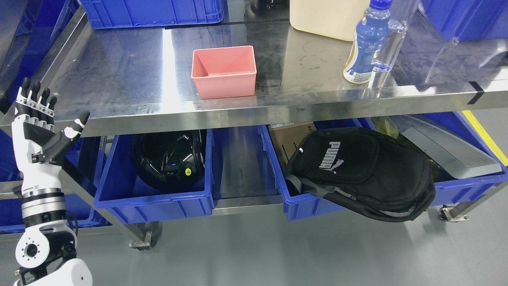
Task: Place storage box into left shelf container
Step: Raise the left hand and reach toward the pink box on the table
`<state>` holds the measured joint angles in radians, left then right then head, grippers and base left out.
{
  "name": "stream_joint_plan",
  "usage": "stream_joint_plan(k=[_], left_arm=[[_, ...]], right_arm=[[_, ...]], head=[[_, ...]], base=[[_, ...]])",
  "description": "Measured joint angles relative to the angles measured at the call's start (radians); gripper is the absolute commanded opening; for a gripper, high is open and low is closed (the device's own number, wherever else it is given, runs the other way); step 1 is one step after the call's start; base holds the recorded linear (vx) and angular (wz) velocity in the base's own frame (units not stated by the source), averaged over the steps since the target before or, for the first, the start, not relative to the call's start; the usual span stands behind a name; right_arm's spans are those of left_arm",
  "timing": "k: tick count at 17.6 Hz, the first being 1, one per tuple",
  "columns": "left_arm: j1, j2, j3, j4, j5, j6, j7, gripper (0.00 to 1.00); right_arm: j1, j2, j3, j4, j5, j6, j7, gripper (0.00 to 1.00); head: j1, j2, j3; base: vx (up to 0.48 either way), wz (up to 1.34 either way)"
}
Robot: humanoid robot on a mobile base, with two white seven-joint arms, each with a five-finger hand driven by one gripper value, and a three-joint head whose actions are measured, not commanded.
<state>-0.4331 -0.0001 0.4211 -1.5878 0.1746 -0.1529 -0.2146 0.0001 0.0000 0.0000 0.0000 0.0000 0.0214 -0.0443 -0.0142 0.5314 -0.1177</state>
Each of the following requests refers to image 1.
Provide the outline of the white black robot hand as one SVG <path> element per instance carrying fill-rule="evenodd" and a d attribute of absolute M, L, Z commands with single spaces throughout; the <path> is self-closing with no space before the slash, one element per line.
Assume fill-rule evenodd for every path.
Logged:
<path fill-rule="evenodd" d="M 81 112 L 74 121 L 56 132 L 55 96 L 49 88 L 40 89 L 39 81 L 24 78 L 14 102 L 11 123 L 14 155 L 23 176 L 21 197 L 29 197 L 43 190 L 62 187 L 59 174 L 66 152 L 81 137 L 90 116 Z"/>

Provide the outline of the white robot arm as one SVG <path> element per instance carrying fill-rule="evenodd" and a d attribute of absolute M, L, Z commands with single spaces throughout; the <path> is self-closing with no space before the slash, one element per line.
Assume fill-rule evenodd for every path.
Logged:
<path fill-rule="evenodd" d="M 91 286 L 87 264 L 77 257 L 78 221 L 67 217 L 65 195 L 58 188 L 22 193 L 25 230 L 15 248 L 19 268 L 15 286 Z"/>

